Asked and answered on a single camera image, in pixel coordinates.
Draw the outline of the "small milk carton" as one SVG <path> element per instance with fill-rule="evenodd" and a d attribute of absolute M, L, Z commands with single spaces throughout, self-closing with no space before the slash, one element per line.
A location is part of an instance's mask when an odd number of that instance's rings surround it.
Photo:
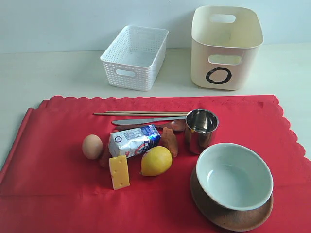
<path fill-rule="evenodd" d="M 147 125 L 110 134 L 108 149 L 112 157 L 133 157 L 155 147 L 161 135 L 155 126 Z"/>

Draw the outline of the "yellow lemon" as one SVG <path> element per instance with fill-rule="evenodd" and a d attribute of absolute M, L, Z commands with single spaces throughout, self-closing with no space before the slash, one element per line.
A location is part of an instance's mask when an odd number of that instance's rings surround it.
<path fill-rule="evenodd" d="M 141 159 L 140 173 L 143 176 L 158 176 L 172 165 L 171 152 L 163 146 L 156 146 L 145 152 Z"/>

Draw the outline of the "red sausage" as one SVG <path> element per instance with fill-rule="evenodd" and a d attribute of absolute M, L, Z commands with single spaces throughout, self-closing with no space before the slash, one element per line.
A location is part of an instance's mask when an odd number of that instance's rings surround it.
<path fill-rule="evenodd" d="M 109 159 L 112 157 L 108 148 L 110 142 L 110 136 L 108 137 L 108 142 L 104 146 L 103 152 L 99 158 L 99 165 L 103 168 L 109 167 Z"/>

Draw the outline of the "yellow cheese wedge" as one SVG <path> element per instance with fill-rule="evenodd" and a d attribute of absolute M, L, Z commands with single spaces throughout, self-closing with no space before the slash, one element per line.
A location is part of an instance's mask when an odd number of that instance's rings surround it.
<path fill-rule="evenodd" d="M 130 186 L 126 156 L 109 158 L 109 168 L 114 190 Z"/>

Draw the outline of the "brown egg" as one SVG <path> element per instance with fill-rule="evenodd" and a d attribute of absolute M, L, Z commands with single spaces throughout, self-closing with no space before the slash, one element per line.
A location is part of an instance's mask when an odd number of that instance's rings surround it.
<path fill-rule="evenodd" d="M 97 159 L 103 150 L 101 139 L 94 134 L 88 135 L 82 142 L 82 151 L 86 158 L 90 160 Z"/>

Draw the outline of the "brown wooden spoon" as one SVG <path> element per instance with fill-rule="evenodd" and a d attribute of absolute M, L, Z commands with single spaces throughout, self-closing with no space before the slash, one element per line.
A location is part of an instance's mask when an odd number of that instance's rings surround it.
<path fill-rule="evenodd" d="M 139 127 L 143 127 L 146 125 L 140 125 L 140 124 L 136 124 L 136 125 L 120 125 L 120 126 L 116 126 L 115 130 L 118 131 L 123 131 L 123 130 L 128 130 L 128 129 L 133 129 L 133 128 L 139 128 Z M 157 129 L 164 129 L 165 127 L 172 129 L 173 131 L 176 132 L 182 132 L 185 129 L 185 121 L 184 120 L 173 120 L 169 123 L 165 123 L 165 124 L 161 124 L 161 125 L 155 125 L 155 127 Z"/>

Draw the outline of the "silver table knife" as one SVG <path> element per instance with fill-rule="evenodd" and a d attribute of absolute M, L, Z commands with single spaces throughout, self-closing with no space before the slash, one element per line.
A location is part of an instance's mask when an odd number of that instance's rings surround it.
<path fill-rule="evenodd" d="M 111 123 L 114 125 L 132 125 L 132 124 L 145 124 L 160 121 L 170 120 L 185 120 L 185 116 L 172 116 L 172 117 L 161 117 L 161 118 L 148 118 L 148 119 L 126 119 L 126 120 L 114 120 Z"/>

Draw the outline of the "orange fried food piece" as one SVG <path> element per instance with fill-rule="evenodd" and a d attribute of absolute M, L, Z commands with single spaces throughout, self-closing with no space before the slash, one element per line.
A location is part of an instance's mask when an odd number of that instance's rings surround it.
<path fill-rule="evenodd" d="M 172 129 L 170 129 L 168 127 L 163 128 L 163 132 L 162 132 L 159 144 L 161 146 L 166 147 L 170 151 L 172 158 L 177 157 L 177 155 L 178 155 L 178 142 L 177 142 L 177 138 L 176 138 L 175 134 L 173 133 Z"/>

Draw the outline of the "upper wooden chopstick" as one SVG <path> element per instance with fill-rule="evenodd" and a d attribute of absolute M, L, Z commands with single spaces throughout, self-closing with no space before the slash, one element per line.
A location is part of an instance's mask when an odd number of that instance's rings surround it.
<path fill-rule="evenodd" d="M 188 111 L 105 111 L 105 113 L 131 113 L 131 114 L 187 114 Z"/>

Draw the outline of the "wooden chopstick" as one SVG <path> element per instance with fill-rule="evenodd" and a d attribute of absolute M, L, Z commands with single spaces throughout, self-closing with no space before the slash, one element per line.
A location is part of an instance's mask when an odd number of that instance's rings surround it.
<path fill-rule="evenodd" d="M 103 116 L 151 116 L 151 117 L 183 117 L 185 114 L 152 114 L 152 113 L 93 113 L 94 115 L 103 115 Z"/>
<path fill-rule="evenodd" d="M 187 114 L 188 111 L 105 111 L 105 113 L 131 113 L 131 114 Z"/>

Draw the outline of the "stainless steel cup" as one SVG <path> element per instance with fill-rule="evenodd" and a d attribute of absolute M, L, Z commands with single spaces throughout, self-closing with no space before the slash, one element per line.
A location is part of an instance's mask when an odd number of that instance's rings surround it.
<path fill-rule="evenodd" d="M 210 146 L 219 126 L 217 116 L 207 109 L 194 109 L 185 117 L 184 138 L 190 152 L 200 154 Z"/>

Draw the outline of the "white perforated plastic basket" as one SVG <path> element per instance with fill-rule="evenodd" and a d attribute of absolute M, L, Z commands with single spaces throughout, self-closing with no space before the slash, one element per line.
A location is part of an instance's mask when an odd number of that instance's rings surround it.
<path fill-rule="evenodd" d="M 100 56 L 111 86 L 149 91 L 166 55 L 169 31 L 125 26 Z"/>

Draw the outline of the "lower wooden chopstick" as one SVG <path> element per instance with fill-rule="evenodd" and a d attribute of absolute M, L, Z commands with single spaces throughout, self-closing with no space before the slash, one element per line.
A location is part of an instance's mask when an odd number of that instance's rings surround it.
<path fill-rule="evenodd" d="M 185 114 L 152 114 L 152 113 L 93 113 L 94 115 L 103 115 L 103 116 L 151 116 L 151 117 L 183 117 Z"/>

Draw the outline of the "cream plastic bin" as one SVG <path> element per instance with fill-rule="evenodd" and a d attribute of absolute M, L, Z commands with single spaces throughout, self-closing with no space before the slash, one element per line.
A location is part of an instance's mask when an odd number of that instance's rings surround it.
<path fill-rule="evenodd" d="M 243 86 L 264 41 L 257 14 L 236 6 L 197 8 L 191 37 L 192 81 L 222 90 Z"/>

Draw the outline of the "brown wooden plate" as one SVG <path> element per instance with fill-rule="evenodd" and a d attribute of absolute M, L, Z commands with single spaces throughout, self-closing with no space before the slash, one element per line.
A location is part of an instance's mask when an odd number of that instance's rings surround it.
<path fill-rule="evenodd" d="M 258 228 L 266 222 L 273 209 L 273 196 L 261 207 L 249 211 L 236 211 L 218 205 L 199 184 L 195 168 L 191 173 L 190 189 L 200 212 L 213 224 L 230 231 L 245 232 Z"/>

